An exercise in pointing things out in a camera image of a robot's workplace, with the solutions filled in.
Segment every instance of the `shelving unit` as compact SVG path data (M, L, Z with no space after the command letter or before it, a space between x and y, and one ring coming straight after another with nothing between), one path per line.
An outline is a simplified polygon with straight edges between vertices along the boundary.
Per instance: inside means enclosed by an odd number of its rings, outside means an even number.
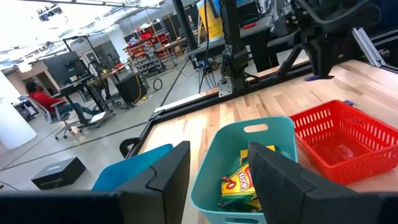
M154 44L160 42L160 45L161 45L160 47L163 47L163 46L171 43L169 33L166 33L166 32L161 32L161 33L158 33L157 35L153 36L152 41ZM177 59L177 55L175 54L173 48L167 48L165 50L161 50L160 52L157 53L157 55L159 56L159 58L161 59L162 62L165 62L168 59Z
M138 72L145 77L151 77L166 69L159 56L155 53L154 43L151 38L140 40L126 47L125 51L130 55Z

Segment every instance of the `teal basket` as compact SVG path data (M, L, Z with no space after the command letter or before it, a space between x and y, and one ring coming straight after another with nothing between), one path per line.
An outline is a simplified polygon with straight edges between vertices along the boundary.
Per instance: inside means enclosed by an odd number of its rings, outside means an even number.
M246 132L250 126L265 124L267 129ZM216 133L191 191L193 205L214 224L266 224L262 213L228 212L218 206L221 201L221 177L239 169L240 150L251 141L264 146L275 145L281 154L297 162L293 121L275 116L229 124Z

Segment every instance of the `ceiling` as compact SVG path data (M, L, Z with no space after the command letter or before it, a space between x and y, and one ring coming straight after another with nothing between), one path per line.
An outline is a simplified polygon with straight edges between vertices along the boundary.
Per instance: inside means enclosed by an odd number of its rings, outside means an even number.
M112 2L134 2L153 6L161 0ZM56 14L46 22L40 21L36 10L51 5L45 2L0 1L0 69L17 65L21 58L28 54L35 55L32 59L28 57L27 61L30 62L37 57L64 50L62 39L104 31L126 14L142 11L132 7L59 4L62 14Z

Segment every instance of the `red shirt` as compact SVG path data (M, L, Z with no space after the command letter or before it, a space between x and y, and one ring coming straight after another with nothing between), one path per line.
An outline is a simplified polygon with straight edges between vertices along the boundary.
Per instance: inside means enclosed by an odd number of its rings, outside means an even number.
M53 113L55 111L55 109L52 108L51 105L58 102L64 102L61 99L52 98L51 96L48 96L42 91L35 91L33 93L29 93L29 96L36 102L40 103L40 105L44 106L44 108L46 108L50 113Z

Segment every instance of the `white column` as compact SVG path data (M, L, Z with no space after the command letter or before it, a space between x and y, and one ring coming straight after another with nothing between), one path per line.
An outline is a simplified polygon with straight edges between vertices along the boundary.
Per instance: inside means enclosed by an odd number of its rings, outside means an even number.
M123 48L126 46L126 41L124 40L123 31L119 24L112 26L113 31L108 33L109 38L113 44L113 47L119 54L119 59L122 63L126 63L130 56L124 52Z
M0 142L15 149L36 137L36 132L11 105L17 103L19 92L0 71Z

